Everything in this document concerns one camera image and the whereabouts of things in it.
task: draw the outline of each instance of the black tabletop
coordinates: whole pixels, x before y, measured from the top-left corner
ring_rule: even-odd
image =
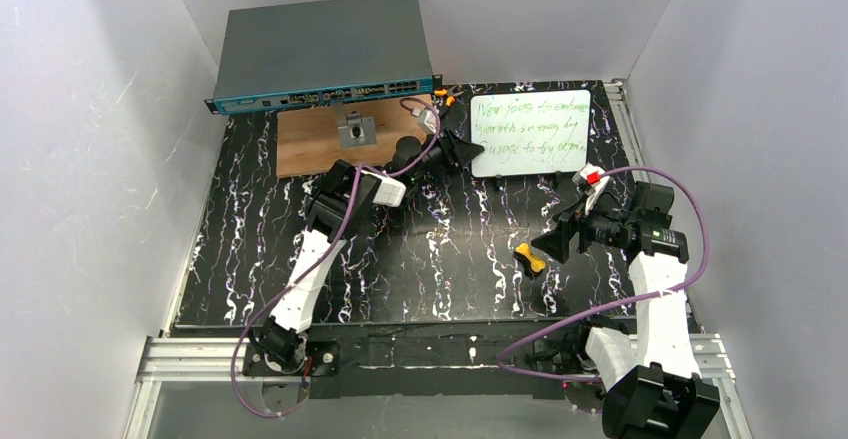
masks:
[[[475,94],[586,89],[592,94],[588,160],[628,164],[600,81],[463,85],[443,127],[468,137]],[[234,115],[221,147],[175,323],[182,329],[244,324],[287,282],[319,175],[277,179],[277,121]],[[408,203],[374,208],[355,225],[321,292],[315,323],[401,323],[559,317],[632,295],[620,250],[593,245],[567,264],[525,277],[512,249],[553,226],[574,202],[570,175],[477,179],[469,171],[428,175]],[[607,190],[623,197],[630,176]],[[629,314],[623,308],[619,313]]]

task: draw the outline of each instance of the mounting bracket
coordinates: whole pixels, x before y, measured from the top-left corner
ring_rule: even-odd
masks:
[[[347,114],[341,102],[334,102],[332,107],[342,149],[377,144],[377,126],[373,117],[362,117],[356,111]]]

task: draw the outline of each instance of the purple cable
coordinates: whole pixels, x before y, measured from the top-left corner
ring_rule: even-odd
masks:
[[[397,177],[401,174],[406,173],[407,171],[409,171],[413,167],[415,167],[415,165],[417,165],[419,162],[421,162],[421,160],[424,158],[424,156],[428,152],[430,152],[431,149],[433,149],[433,146],[436,145],[436,141],[438,140],[438,137],[439,137],[439,128],[440,128],[439,111],[437,111],[431,104],[427,104],[426,102],[422,101],[421,99],[418,99],[416,97],[405,97],[405,98],[400,100],[400,105],[401,105],[401,107],[403,107],[404,109],[406,109],[409,112],[412,112],[412,108],[408,108],[408,107],[404,106],[404,104],[403,104],[404,101],[412,101],[412,102],[416,102],[418,104],[421,104],[422,106],[426,107],[427,109],[430,110],[430,112],[432,112],[434,114],[434,116],[436,118],[436,133],[433,134],[433,139],[430,141],[429,144],[427,144],[427,147],[424,148],[424,150],[421,151],[421,153],[418,156],[416,156],[415,159],[412,160],[412,162],[410,162],[406,167],[404,167],[400,171],[397,171],[397,172],[394,172],[394,173],[391,173],[391,174],[386,174],[385,172],[379,171],[379,170],[369,166],[368,164],[360,164],[360,165],[356,166],[356,173],[353,176],[353,187],[351,187],[351,190],[350,190],[350,200],[347,203],[347,209],[345,209],[345,215],[344,215],[344,218],[342,219],[341,225],[339,226],[339,230],[336,233],[336,236],[330,242],[330,247],[327,248],[327,251],[324,252],[324,254],[320,258],[318,258],[318,260],[315,261],[314,264],[312,264],[305,271],[303,271],[303,274],[298,276],[292,282],[291,285],[287,285],[286,287],[284,287],[282,291],[280,291],[276,296],[272,297],[270,301],[266,302],[265,306],[263,306],[262,309],[260,309],[256,314],[254,314],[253,317],[249,318],[247,320],[247,322],[245,323],[244,328],[241,331],[241,334],[239,334],[238,341],[236,341],[236,347],[233,350],[233,357],[230,359],[230,383],[232,384],[233,391],[235,391],[239,402],[241,402],[241,405],[244,406],[245,409],[247,409],[248,411],[250,411],[251,413],[253,413],[253,414],[255,414],[259,417],[264,417],[264,418],[267,418],[267,419],[275,419],[275,418],[278,418],[278,417],[287,416],[287,415],[291,414],[292,412],[298,410],[303,405],[303,403],[306,402],[306,399],[304,399],[301,402],[298,402],[297,404],[290,407],[289,409],[286,409],[285,411],[274,412],[274,413],[262,412],[262,411],[254,408],[253,406],[251,406],[250,404],[247,403],[247,400],[241,394],[241,391],[238,388],[238,382],[236,381],[236,361],[238,360],[238,351],[239,351],[239,349],[241,349],[241,345],[244,343],[244,340],[247,338],[247,334],[250,332],[250,328],[253,327],[253,325],[256,323],[256,320],[259,319],[260,316],[262,316],[263,314],[268,312],[268,310],[271,309],[273,306],[275,306],[283,298],[283,296],[288,294],[288,292],[290,290],[292,290],[295,286],[297,286],[300,283],[300,281],[303,280],[304,277],[306,277],[310,272],[312,272],[316,267],[318,267],[319,264],[324,262],[330,256],[330,252],[333,250],[333,248],[336,246],[336,244],[339,242],[339,240],[341,240],[342,234],[344,234],[345,229],[347,229],[347,225],[350,222],[350,217],[353,214],[353,204],[354,204],[353,198],[356,197],[356,192],[359,189],[359,179],[362,175],[362,169],[367,169],[367,170],[369,170],[369,171],[371,171],[375,174],[384,174],[388,177]]]
[[[701,264],[698,267],[698,270],[695,271],[694,274],[692,274],[692,277],[690,277],[689,279],[686,279],[685,281],[681,282],[680,284],[672,287],[670,290],[677,292],[681,289],[685,289],[685,288],[689,287],[690,285],[692,285],[695,281],[700,279],[700,277],[702,275],[704,275],[704,271],[707,269],[707,262],[710,259],[710,237],[709,237],[709,232],[707,231],[707,224],[704,222],[704,215],[701,212],[701,206],[698,205],[698,201],[695,200],[695,197],[692,196],[692,193],[689,191],[689,189],[687,189],[686,186],[684,186],[680,181],[678,181],[677,179],[675,179],[674,177],[672,177],[671,175],[669,175],[669,174],[667,174],[663,171],[660,171],[658,169],[654,169],[653,167],[643,167],[643,166],[620,167],[618,169],[613,169],[611,171],[607,171],[607,172],[601,174],[601,177],[614,176],[616,174],[621,174],[623,172],[630,172],[630,171],[650,172],[650,173],[653,173],[653,174],[656,174],[658,176],[662,176],[662,177],[668,179],[675,186],[677,186],[681,191],[683,191],[683,194],[686,195],[686,198],[689,199],[689,202],[692,204],[692,208],[695,210],[695,215],[698,217],[698,224],[701,227],[701,237],[703,238],[703,241],[704,241],[704,254],[701,257]],[[548,373],[545,373],[545,372],[531,371],[529,369],[519,369],[515,366],[508,366],[508,365],[504,364],[504,360],[508,356],[512,356],[513,353],[517,349],[524,347],[527,344],[530,344],[531,342],[535,341],[536,339],[539,339],[543,336],[551,334],[554,331],[557,331],[558,329],[562,329],[563,327],[566,327],[566,326],[573,324],[577,321],[585,319],[589,316],[593,316],[595,314],[600,314],[602,312],[609,311],[610,309],[615,309],[617,307],[626,306],[628,304],[633,304],[634,302],[639,302],[639,301],[644,301],[645,299],[653,299],[655,297],[660,297],[661,294],[662,293],[659,292],[659,291],[647,292],[645,294],[639,294],[638,296],[628,297],[628,298],[625,298],[625,299],[619,299],[617,301],[613,301],[613,302],[610,302],[610,303],[607,303],[607,304],[603,304],[603,305],[600,305],[600,306],[597,306],[597,307],[593,307],[593,308],[589,309],[588,311],[584,311],[584,312],[581,312],[579,314],[575,314],[573,316],[568,316],[565,319],[557,321],[554,324],[551,324],[550,326],[525,337],[524,339],[521,339],[519,341],[516,341],[513,344],[510,344],[509,346],[506,347],[506,349],[504,349],[503,351],[498,353],[498,355],[495,357],[495,360],[497,361],[499,368],[501,368],[501,369],[503,369],[507,372],[514,372],[516,374],[523,374],[525,376],[542,377],[542,378],[545,378],[545,379],[554,379],[554,380],[562,381],[562,382],[595,382],[595,381],[598,380],[597,376],[587,377],[587,376],[577,376],[577,375],[568,375],[568,374],[566,374],[566,375],[548,374]]]
[[[418,99],[417,97],[404,97],[403,99],[400,100],[400,106],[403,107],[404,109],[406,109],[409,112],[412,112],[412,109],[406,107],[403,104],[405,101],[412,101],[412,102],[421,104],[422,106],[427,108],[433,114],[433,117],[435,117],[435,121],[436,121],[436,133],[433,134],[433,139],[431,139],[430,142],[427,144],[427,147],[425,147],[424,150],[421,151],[421,154],[418,154],[415,157],[415,159],[413,159],[412,162],[407,164],[406,167],[404,167],[403,169],[401,169],[397,172],[392,172],[390,174],[386,174],[389,177],[397,177],[397,176],[400,176],[402,174],[406,174],[407,171],[409,171],[410,169],[412,169],[413,167],[418,165],[419,162],[424,160],[424,156],[426,156],[427,153],[430,152],[431,149],[433,149],[433,146],[436,145],[436,141],[439,140],[439,130],[441,129],[441,123],[439,122],[439,111],[437,111],[436,108],[433,107],[432,104],[427,104],[426,102],[422,101],[421,99]]]

